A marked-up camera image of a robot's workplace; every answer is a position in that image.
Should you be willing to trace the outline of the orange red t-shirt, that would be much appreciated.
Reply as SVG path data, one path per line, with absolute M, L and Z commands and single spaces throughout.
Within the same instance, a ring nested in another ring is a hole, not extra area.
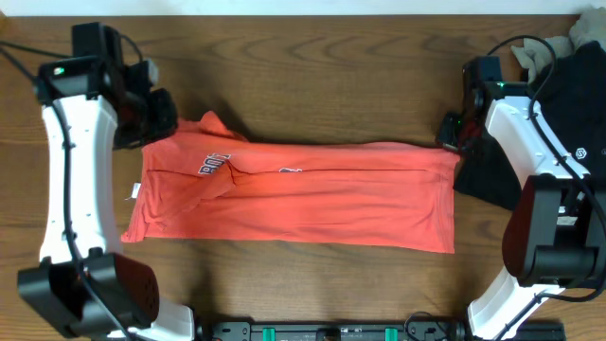
M 208 112 L 146 146 L 124 242 L 284 241 L 455 250 L 458 157 L 399 142 L 254 143 Z

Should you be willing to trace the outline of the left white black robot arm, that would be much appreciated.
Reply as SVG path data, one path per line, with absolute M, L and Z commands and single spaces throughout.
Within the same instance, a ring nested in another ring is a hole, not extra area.
M 162 298 L 150 266 L 116 230 L 113 151 L 170 135 L 176 113 L 153 62 L 109 54 L 43 64 L 32 77 L 49 151 L 49 198 L 37 266 L 18 292 L 65 338 L 192 340 L 193 311 Z

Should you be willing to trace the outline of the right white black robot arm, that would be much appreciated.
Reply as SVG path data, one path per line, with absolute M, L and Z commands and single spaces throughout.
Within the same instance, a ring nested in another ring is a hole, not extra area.
M 539 340 L 559 327 L 526 320 L 548 299 L 587 302 L 605 291 L 605 187 L 572 160 L 523 82 L 467 81 L 464 109 L 447 115 L 437 143 L 473 161 L 491 142 L 521 197 L 502 240 L 504 267 L 467 308 L 459 340 Z

